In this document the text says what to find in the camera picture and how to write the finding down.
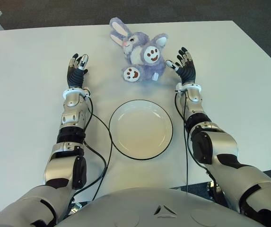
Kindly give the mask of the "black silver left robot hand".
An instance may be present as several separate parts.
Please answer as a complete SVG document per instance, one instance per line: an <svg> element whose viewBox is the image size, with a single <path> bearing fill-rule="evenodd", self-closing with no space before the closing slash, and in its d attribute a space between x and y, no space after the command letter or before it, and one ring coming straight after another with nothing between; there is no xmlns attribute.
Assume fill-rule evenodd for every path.
<svg viewBox="0 0 271 227"><path fill-rule="evenodd" d="M79 57L76 53L72 56L67 70L67 83L69 88L82 88L84 76L88 72L88 69L86 69L87 62L87 54L83 54Z"/></svg>

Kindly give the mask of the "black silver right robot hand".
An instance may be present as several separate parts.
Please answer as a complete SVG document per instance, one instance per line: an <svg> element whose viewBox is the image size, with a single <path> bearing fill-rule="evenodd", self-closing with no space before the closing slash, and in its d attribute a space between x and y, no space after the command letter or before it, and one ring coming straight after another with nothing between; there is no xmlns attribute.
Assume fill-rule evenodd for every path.
<svg viewBox="0 0 271 227"><path fill-rule="evenodd" d="M177 58L180 64L166 60L167 67L171 68L181 78L182 85L194 83L196 70L190 52L185 47L181 47L181 49L178 50Z"/></svg>

